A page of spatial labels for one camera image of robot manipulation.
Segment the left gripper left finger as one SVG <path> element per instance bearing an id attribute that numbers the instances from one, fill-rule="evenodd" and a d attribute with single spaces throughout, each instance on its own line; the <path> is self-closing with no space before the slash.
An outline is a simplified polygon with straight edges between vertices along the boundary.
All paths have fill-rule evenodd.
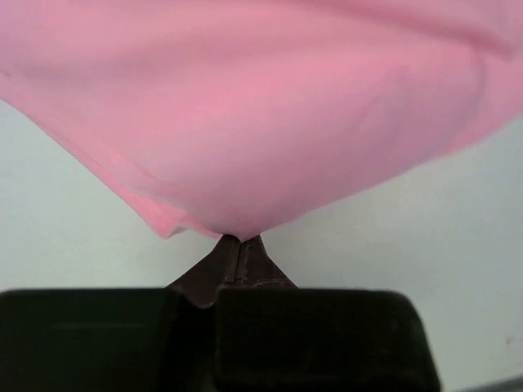
<path id="1" fill-rule="evenodd" d="M 239 251 L 225 236 L 166 288 L 31 289 L 1 295 L 4 391 L 180 391 L 208 345 L 212 303 Z"/>

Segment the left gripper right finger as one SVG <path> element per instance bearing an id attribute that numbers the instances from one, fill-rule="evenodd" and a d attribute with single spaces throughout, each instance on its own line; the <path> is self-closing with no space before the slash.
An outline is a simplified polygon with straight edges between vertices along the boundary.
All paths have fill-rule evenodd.
<path id="1" fill-rule="evenodd" d="M 412 302 L 392 291 L 298 289 L 260 238 L 239 247 L 215 309 L 220 391 L 438 391 Z"/>

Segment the pink t shirt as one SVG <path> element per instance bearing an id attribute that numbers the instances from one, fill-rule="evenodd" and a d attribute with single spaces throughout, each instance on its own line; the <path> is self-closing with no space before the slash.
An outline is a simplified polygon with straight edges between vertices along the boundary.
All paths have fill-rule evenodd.
<path id="1" fill-rule="evenodd" d="M 4 1 L 1 97 L 159 235 L 251 238 L 522 111 L 519 1 Z"/>

